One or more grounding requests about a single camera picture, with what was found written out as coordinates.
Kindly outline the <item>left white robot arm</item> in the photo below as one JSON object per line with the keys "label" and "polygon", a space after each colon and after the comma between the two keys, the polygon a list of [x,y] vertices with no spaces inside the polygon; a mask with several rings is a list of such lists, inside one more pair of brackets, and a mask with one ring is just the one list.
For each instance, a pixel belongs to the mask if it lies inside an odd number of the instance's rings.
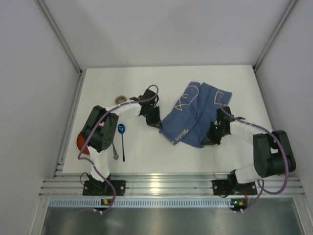
{"label": "left white robot arm", "polygon": [[99,105],[93,107],[82,129],[84,144],[80,148],[78,159],[91,164],[92,179],[107,182],[110,176],[109,155],[118,125],[133,117],[143,116],[149,127],[162,128],[160,110],[157,103],[158,92],[147,88],[143,95],[131,97],[125,102],[109,108]]}

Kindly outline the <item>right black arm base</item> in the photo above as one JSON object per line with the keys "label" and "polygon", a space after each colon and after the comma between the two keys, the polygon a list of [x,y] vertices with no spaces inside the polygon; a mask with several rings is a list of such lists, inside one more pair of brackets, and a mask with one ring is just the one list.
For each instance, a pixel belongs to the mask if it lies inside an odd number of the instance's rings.
{"label": "right black arm base", "polygon": [[254,182],[247,184],[232,185],[228,180],[213,180],[213,194],[220,197],[230,195],[257,195],[257,189]]}

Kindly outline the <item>blue cloth placemat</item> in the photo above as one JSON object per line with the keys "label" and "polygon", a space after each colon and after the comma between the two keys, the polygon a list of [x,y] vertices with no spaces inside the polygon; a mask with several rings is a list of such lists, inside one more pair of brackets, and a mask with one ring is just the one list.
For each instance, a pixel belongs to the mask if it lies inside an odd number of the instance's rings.
{"label": "blue cloth placemat", "polygon": [[216,111],[222,104],[228,105],[232,92],[224,91],[206,83],[190,82],[172,111],[162,120],[159,131],[173,145],[183,142],[195,148],[203,148],[202,141]]}

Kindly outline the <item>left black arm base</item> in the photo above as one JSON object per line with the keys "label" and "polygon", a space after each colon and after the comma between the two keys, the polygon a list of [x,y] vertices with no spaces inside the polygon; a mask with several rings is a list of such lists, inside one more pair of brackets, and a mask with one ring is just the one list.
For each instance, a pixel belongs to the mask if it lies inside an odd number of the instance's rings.
{"label": "left black arm base", "polygon": [[[126,181],[111,180],[110,183],[116,191],[116,196],[123,196],[126,191]],[[84,196],[113,196],[112,187],[101,181],[87,180],[84,182],[83,193]]]}

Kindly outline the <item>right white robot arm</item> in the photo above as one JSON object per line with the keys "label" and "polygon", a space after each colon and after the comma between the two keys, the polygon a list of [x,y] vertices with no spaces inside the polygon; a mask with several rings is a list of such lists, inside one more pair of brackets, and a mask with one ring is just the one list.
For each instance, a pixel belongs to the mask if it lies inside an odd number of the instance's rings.
{"label": "right white robot arm", "polygon": [[228,174],[231,186],[252,183],[273,175],[289,175],[296,170],[296,161],[285,131],[269,131],[243,117],[236,118],[228,106],[219,108],[216,118],[215,122],[210,123],[203,145],[219,145],[223,137],[233,135],[253,147],[252,163]]}

